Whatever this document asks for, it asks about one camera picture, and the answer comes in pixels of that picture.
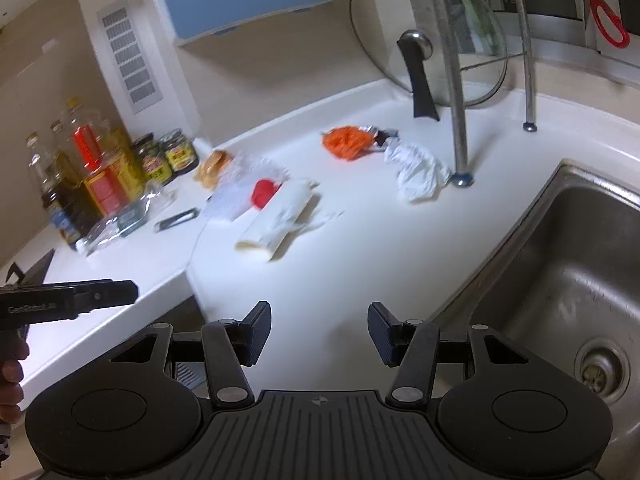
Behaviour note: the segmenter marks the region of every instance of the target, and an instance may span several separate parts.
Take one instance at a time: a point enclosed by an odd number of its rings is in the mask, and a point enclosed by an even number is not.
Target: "countertop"
[[[414,119],[411,99],[378,81],[287,114],[223,145],[261,153],[293,177],[319,182],[317,211],[344,212],[324,227],[290,236],[265,264],[234,250],[255,212],[229,225],[201,216],[162,234],[152,225],[84,259],[51,228],[16,257],[28,267],[58,246],[48,282],[134,280],[135,305],[78,320],[33,326],[23,406],[53,382],[131,336],[195,294],[207,320],[241,319],[257,301],[273,311],[270,338],[246,370],[254,392],[368,389],[383,392],[393,370],[382,365],[366,328],[367,307],[382,301],[399,319],[429,319],[470,279],[521,218],[563,160],[640,189],[640,126],[599,110],[538,96],[536,134],[522,129],[524,94],[500,92],[467,111],[476,182],[448,186],[417,204],[398,197],[396,168],[381,153],[333,158],[319,134],[332,126],[398,128],[453,166],[450,111]],[[171,186],[178,200],[162,218],[202,207],[208,193],[189,176]]]

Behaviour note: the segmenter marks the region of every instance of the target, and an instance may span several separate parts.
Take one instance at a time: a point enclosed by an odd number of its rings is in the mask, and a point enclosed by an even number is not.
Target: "stainless steel sink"
[[[638,194],[561,166],[435,321],[489,325],[594,390],[614,420],[598,472],[640,479]]]

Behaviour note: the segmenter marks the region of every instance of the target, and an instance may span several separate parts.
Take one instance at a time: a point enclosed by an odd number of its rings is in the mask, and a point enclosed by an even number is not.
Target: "jar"
[[[164,158],[164,151],[155,142],[154,134],[146,134],[133,143],[133,150],[140,159],[145,176],[165,186],[174,179],[174,172]]]
[[[191,141],[182,134],[182,130],[174,130],[160,139],[164,154],[171,169],[176,175],[195,170],[200,161]]]

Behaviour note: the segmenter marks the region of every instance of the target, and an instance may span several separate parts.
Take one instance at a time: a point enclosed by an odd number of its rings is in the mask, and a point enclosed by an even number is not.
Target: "red scissors handle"
[[[610,44],[617,48],[627,48],[629,46],[630,38],[629,33],[626,31],[625,26],[622,24],[622,19],[620,19],[620,17],[615,12],[613,12],[611,7],[609,7],[609,4],[605,0],[590,0],[590,4],[593,19],[595,20],[596,25],[598,26],[598,30],[600,30],[600,33],[604,36],[604,38],[609,41]],[[613,23],[614,27],[616,27],[618,32],[622,34],[621,40],[612,38],[611,35],[606,31],[606,29],[602,25],[602,20],[598,15],[598,8],[604,11],[607,17],[611,20],[611,23]]]

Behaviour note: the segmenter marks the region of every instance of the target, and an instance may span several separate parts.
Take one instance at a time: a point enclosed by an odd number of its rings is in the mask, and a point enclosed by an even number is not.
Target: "red round object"
[[[266,206],[273,195],[276,194],[281,185],[282,184],[276,186],[273,180],[259,180],[255,184],[254,192],[251,194],[251,203],[258,209],[264,209],[264,206]]]

